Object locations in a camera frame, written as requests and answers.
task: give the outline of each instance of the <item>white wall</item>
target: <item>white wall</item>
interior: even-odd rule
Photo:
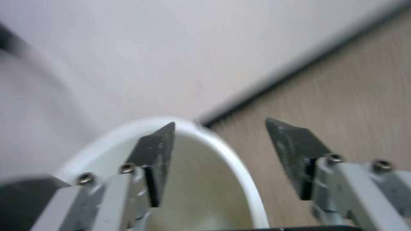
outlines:
[[[0,62],[0,175],[141,117],[210,116],[402,2],[2,0],[31,48]]]

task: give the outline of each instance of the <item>screw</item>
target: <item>screw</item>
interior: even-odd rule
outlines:
[[[386,173],[393,169],[390,162],[384,159],[376,159],[372,163],[372,170],[376,173]]]
[[[335,154],[335,153],[326,154],[326,158],[327,158],[327,164],[329,165],[344,162],[344,159],[342,158],[342,156]]]
[[[120,174],[134,173],[136,165],[134,163],[125,163],[120,167]]]
[[[87,184],[92,184],[93,182],[94,182],[93,173],[83,173],[77,178],[78,185],[87,185]]]

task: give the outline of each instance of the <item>white plastic cup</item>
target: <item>white plastic cup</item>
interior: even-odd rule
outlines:
[[[268,228],[258,190],[236,153],[210,130],[179,118],[154,117],[122,126],[84,148],[55,176],[74,184],[81,173],[93,172],[106,180],[118,173],[140,137],[172,121],[171,167],[151,230]]]

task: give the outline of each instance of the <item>wooden floor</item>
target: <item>wooden floor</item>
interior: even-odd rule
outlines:
[[[316,224],[299,201],[264,127],[267,116],[311,129],[350,162],[381,157],[411,170],[411,12],[402,14],[212,129],[238,153],[271,226]]]

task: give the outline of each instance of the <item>black edge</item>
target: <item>black edge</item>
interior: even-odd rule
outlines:
[[[330,49],[327,51],[324,51],[323,53],[313,57],[313,59],[299,67],[296,67],[293,70],[290,70],[289,72],[285,74],[281,74],[278,80],[274,81],[273,83],[263,87],[262,89],[257,90],[256,92],[250,94],[249,97],[247,97],[245,100],[240,101],[239,103],[236,103],[234,106],[230,106],[228,109],[224,110],[221,113],[218,113],[216,116],[213,116],[212,118],[206,118],[203,121],[200,121],[201,124],[207,128],[211,128],[214,124],[217,122],[229,117],[233,113],[241,110],[242,108],[246,107],[249,105],[251,102],[253,102],[256,98],[264,95],[265,93],[276,89],[282,85],[284,85],[288,80],[290,80],[293,77],[296,77],[298,74],[301,72],[307,70],[309,67],[319,63],[320,61],[323,61],[324,59],[332,56],[334,53],[338,52],[342,48],[348,46],[349,44],[353,43],[354,41],[358,40],[360,37],[363,35],[373,31],[377,30],[381,26],[383,26],[385,23],[394,20],[395,18],[399,17],[400,15],[404,14],[411,8],[411,1],[406,1],[402,4],[400,4],[398,7],[395,9],[389,11],[379,19],[376,19],[368,25],[364,27],[364,29],[361,29],[359,31],[355,31],[352,35],[349,35],[346,39],[341,41],[340,43],[336,44],[335,46],[332,46]]]

